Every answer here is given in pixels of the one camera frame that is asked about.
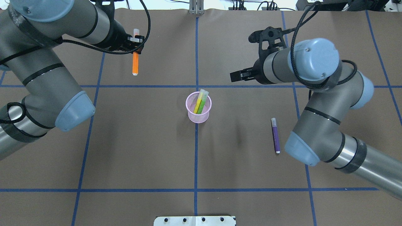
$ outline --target yellow marker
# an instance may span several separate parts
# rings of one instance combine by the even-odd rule
[[[133,75],[138,75],[138,53],[133,52]]]
[[[202,100],[202,94],[203,94],[203,92],[201,90],[199,92],[199,94],[198,94],[197,104],[195,105],[195,108],[194,108],[194,111],[193,111],[194,114],[197,114],[197,112],[198,112],[198,108],[200,107],[201,100]]]

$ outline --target white mounting plate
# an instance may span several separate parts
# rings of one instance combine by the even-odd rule
[[[235,216],[157,217],[154,226],[236,226]]]

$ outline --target light blue joint cap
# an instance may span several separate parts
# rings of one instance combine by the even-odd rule
[[[299,76],[307,81],[318,81],[332,75],[339,65],[339,52],[324,38],[304,40],[294,47],[294,59]],[[287,63],[293,71],[290,52]]]
[[[46,23],[67,15],[74,0],[10,0],[10,4],[26,18]]]
[[[79,92],[64,106],[55,125],[67,132],[95,114],[95,107],[85,91]]]
[[[11,69],[9,68],[9,67],[6,67],[6,66],[4,66],[4,65],[0,65],[0,71],[11,71]]]
[[[317,154],[293,131],[285,144],[285,151],[293,158],[309,166],[315,166],[320,161]]]
[[[374,94],[374,85],[366,76],[364,76],[360,71],[358,71],[363,78],[363,93],[359,101],[350,107],[350,109],[359,109],[363,107],[367,102],[371,100]]]

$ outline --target purple marker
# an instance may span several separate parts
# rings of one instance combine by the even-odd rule
[[[276,126],[276,118],[271,119],[272,124],[272,138],[274,139],[274,150],[277,154],[281,152],[281,147],[279,145],[278,128]]]

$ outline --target green marker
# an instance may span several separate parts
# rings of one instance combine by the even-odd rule
[[[204,109],[205,102],[207,101],[207,98],[208,98],[208,94],[209,94],[209,92],[206,91],[206,90],[204,90],[204,93],[203,93],[203,95],[202,95],[201,104],[200,104],[200,107],[198,108],[197,114],[201,114],[201,113],[202,113],[202,109]]]

